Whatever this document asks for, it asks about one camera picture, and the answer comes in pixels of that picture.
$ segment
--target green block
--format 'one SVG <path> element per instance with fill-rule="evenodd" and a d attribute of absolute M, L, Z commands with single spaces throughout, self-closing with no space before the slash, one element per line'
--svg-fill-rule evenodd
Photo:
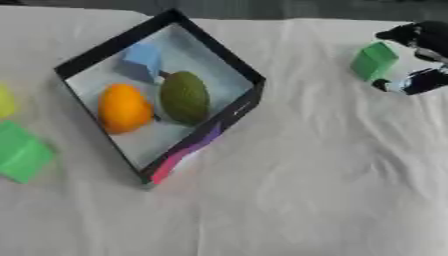
<path fill-rule="evenodd" d="M 11 121 L 0 123 L 0 173 L 27 183 L 52 158 L 52 151 L 39 139 Z"/>
<path fill-rule="evenodd" d="M 351 69 L 364 81 L 382 78 L 398 61 L 398 55 L 386 44 L 379 42 L 363 48 L 351 65 Z"/>

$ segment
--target white tablecloth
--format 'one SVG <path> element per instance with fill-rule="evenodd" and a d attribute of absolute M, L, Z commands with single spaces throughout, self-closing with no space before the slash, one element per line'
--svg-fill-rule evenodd
<path fill-rule="evenodd" d="M 52 68 L 145 19 L 0 7 L 0 80 L 58 153 L 31 184 L 0 180 L 1 255 L 448 254 L 448 90 L 382 93 L 347 70 L 397 23 L 197 20 L 268 77 L 264 99 L 142 191 Z M 391 78 L 422 65 L 396 49 Z"/>

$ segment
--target yellow block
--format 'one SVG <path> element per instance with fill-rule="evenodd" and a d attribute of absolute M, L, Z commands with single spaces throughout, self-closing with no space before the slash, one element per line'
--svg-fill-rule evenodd
<path fill-rule="evenodd" d="M 0 84 L 0 118 L 8 117 L 16 111 L 12 93 L 5 85 Z"/>

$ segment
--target open box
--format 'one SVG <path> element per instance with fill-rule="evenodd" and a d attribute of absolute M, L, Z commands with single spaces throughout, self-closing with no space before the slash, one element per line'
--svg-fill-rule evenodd
<path fill-rule="evenodd" d="M 196 74 L 210 95 L 209 118 L 184 126 L 166 118 L 159 102 L 160 84 L 137 79 L 123 68 L 126 51 L 151 43 L 163 70 Z M 208 145 L 256 107 L 265 78 L 177 10 L 164 12 L 56 68 L 72 95 L 145 184 L 159 184 L 182 158 Z M 154 104 L 161 121 L 122 135 L 110 135 L 97 117 L 98 96 L 110 84 L 138 87 Z"/>

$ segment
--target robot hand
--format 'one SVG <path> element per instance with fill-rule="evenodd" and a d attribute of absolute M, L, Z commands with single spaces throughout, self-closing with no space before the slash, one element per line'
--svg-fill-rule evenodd
<path fill-rule="evenodd" d="M 415 48 L 415 57 L 425 61 L 441 62 L 443 65 L 439 69 L 413 72 L 403 81 L 376 80 L 373 82 L 375 88 L 414 95 L 448 85 L 447 23 L 439 21 L 411 23 L 377 33 L 376 37 Z"/>

